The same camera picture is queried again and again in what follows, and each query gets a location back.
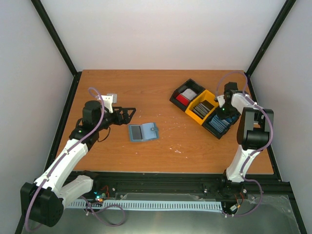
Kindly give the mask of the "blue card holder wallet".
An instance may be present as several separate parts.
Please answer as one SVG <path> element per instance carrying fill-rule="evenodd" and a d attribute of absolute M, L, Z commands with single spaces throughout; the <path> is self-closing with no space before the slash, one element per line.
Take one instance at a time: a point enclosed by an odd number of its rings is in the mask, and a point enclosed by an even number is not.
<path fill-rule="evenodd" d="M 159 129 L 155 122 L 144 124 L 129 124 L 129 137 L 131 142 L 146 142 L 159 139 Z"/>

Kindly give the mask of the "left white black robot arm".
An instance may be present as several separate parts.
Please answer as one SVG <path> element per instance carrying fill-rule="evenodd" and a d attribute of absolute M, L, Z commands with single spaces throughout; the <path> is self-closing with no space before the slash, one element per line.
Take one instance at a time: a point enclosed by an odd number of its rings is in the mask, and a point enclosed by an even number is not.
<path fill-rule="evenodd" d="M 65 208 L 81 195 L 97 196 L 101 192 L 101 183 L 91 172 L 84 172 L 69 184 L 65 181 L 98 141 L 101 130 L 130 123 L 135 112 L 135 108 L 108 109 L 99 101 L 86 102 L 82 118 L 77 121 L 59 156 L 33 183 L 26 182 L 21 187 L 22 214 L 41 225 L 53 227 Z"/>

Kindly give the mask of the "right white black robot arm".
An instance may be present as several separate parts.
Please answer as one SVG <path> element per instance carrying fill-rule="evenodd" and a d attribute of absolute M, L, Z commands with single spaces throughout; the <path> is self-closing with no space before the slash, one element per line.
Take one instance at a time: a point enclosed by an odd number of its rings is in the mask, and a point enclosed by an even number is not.
<path fill-rule="evenodd" d="M 224 85 L 224 94 L 217 96 L 217 101 L 216 113 L 220 120 L 240 114 L 236 134 L 238 149 L 219 187 L 222 196 L 231 197 L 242 190 L 242 182 L 247 181 L 246 173 L 253 160 L 270 146 L 274 112 L 260 107 L 244 90 L 240 91 L 235 82 Z"/>

